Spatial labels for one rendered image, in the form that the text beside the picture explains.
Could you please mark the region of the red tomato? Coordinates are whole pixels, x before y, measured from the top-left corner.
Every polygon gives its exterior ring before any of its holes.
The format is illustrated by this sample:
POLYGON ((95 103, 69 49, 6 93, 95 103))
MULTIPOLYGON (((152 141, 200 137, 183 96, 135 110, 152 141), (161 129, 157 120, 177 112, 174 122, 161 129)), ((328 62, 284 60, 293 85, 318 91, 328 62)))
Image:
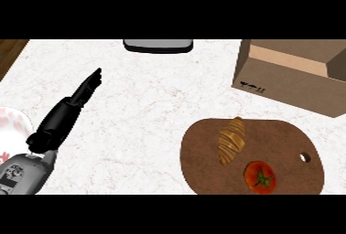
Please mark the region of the red tomato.
POLYGON ((256 194, 272 194, 275 191, 275 171, 262 161, 251 161, 244 169, 244 181, 256 194))

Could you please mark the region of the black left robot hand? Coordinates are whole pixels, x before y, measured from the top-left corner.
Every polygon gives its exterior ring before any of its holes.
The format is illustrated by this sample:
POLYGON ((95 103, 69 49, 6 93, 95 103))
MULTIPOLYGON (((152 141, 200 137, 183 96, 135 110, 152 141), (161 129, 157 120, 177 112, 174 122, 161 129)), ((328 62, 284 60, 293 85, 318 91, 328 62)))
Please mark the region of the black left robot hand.
POLYGON ((28 149, 35 154, 56 150, 75 124, 81 109, 102 84, 102 69, 96 69, 69 97, 49 111, 37 131, 27 138, 28 149))

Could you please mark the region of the brown wooden panel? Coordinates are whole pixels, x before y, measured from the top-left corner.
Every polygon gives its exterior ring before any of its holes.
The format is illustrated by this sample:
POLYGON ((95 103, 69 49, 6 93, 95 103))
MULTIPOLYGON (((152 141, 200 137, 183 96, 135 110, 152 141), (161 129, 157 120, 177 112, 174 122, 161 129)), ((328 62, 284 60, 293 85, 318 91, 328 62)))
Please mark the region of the brown wooden panel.
POLYGON ((27 43, 28 39, 0 39, 0 81, 22 53, 27 43))

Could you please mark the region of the grey flat appliance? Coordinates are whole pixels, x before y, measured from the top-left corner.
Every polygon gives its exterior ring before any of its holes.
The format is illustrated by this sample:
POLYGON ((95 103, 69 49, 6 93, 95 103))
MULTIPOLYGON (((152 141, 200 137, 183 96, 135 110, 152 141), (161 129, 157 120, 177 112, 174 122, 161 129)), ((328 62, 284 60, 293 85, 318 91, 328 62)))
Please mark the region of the grey flat appliance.
POLYGON ((124 48, 132 52, 174 54, 186 53, 194 48, 192 39, 124 39, 124 48))

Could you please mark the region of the brown cardboard box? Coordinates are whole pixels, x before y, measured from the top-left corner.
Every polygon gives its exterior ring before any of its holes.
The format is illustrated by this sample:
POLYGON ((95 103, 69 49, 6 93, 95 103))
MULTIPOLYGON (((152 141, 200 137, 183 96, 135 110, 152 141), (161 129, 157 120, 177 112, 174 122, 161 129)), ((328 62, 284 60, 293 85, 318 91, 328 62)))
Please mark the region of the brown cardboard box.
POLYGON ((232 87, 328 117, 346 114, 346 39, 245 39, 232 87))

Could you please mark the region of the brown wooden cutting board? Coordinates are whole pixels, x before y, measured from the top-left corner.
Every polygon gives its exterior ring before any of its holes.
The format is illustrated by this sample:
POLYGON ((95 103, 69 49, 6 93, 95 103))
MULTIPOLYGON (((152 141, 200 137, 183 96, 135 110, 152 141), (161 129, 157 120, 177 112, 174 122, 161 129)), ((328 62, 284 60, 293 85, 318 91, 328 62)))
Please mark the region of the brown wooden cutting board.
POLYGON ((219 161, 219 132, 228 119, 195 122, 180 142, 180 170, 198 194, 260 195, 247 187, 244 169, 251 161, 265 162, 275 171, 275 191, 268 195, 322 192, 321 158, 306 134, 278 120, 244 121, 244 150, 235 160, 219 161))

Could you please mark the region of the golden brown croissant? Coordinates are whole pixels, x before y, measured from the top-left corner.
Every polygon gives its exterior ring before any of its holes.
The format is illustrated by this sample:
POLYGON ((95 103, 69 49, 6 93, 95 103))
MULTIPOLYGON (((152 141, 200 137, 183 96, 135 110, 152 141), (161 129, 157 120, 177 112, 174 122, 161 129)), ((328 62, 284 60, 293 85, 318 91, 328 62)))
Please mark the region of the golden brown croissant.
POLYGON ((235 117, 219 132, 219 161, 228 165, 244 150, 244 119, 235 117))

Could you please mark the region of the white plate with red pattern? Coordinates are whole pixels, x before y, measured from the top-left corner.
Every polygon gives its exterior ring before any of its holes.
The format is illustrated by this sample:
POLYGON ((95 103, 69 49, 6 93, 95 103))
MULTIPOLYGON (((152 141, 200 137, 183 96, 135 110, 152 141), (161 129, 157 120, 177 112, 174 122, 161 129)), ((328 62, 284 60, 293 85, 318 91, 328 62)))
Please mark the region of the white plate with red pattern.
POLYGON ((0 107, 0 165, 13 155, 28 152, 25 141, 31 133, 32 124, 24 112, 0 107))

